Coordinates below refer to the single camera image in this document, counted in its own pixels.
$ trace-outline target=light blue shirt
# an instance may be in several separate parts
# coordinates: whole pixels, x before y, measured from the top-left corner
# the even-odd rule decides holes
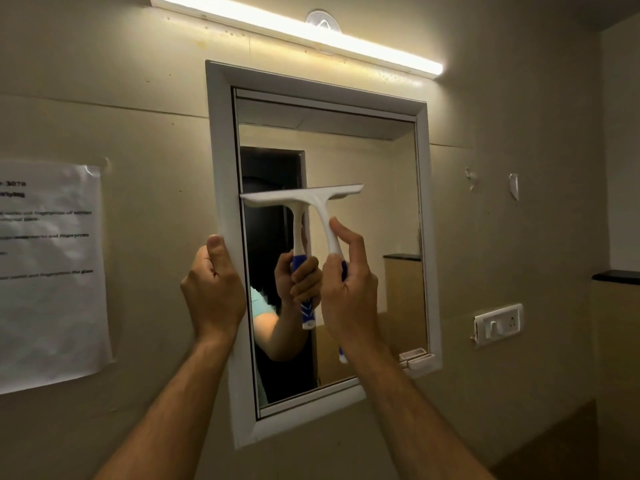
[[[253,323],[253,319],[263,313],[276,314],[276,310],[267,303],[267,300],[265,300],[258,290],[251,287],[251,322]],[[267,394],[264,391],[264,386],[262,385],[260,372],[256,370],[256,373],[258,374],[258,405],[263,408],[269,403],[269,401],[267,399]]]

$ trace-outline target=mirror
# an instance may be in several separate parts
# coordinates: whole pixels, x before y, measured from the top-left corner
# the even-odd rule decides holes
[[[380,328],[392,352],[428,351],[414,124],[271,99],[236,99],[241,193],[363,184],[360,193],[330,200],[328,213],[364,236],[379,279]],[[315,328],[303,329],[301,306],[292,301],[291,256],[282,255],[298,236],[308,271],[310,257],[322,268],[329,247],[318,212],[303,209],[297,222],[283,205],[252,207],[244,200],[242,206],[253,368],[263,409],[354,373],[340,362],[324,326],[318,271],[304,289],[315,294]]]

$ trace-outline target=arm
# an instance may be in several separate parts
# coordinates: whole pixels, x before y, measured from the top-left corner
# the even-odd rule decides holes
[[[330,255],[322,286],[325,325],[342,346],[371,401],[398,473],[403,479],[490,480],[453,429],[416,389],[382,340],[371,273],[362,236],[331,220],[349,245],[348,277]]]
[[[210,237],[198,251],[182,292],[196,331],[191,354],[95,480],[190,480],[195,475],[246,309],[242,282],[222,238]]]
[[[286,362],[298,355],[307,343],[308,330],[302,329],[301,304],[313,298],[320,304],[322,271],[318,259],[310,257],[291,273],[293,252],[280,256],[274,271],[278,295],[282,300],[280,315],[262,313],[253,318],[253,333],[258,346],[276,362]]]

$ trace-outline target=paper sign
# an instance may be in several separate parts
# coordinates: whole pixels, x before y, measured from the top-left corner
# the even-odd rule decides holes
[[[111,361],[100,173],[0,161],[0,394]]]

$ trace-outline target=ceiling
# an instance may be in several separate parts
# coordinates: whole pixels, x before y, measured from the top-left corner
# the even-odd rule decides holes
[[[395,141],[413,130],[413,125],[404,121],[242,98],[237,100],[237,119],[238,124],[241,125],[268,126],[388,141]]]
[[[608,29],[640,12],[640,0],[556,0],[579,23],[597,31]]]

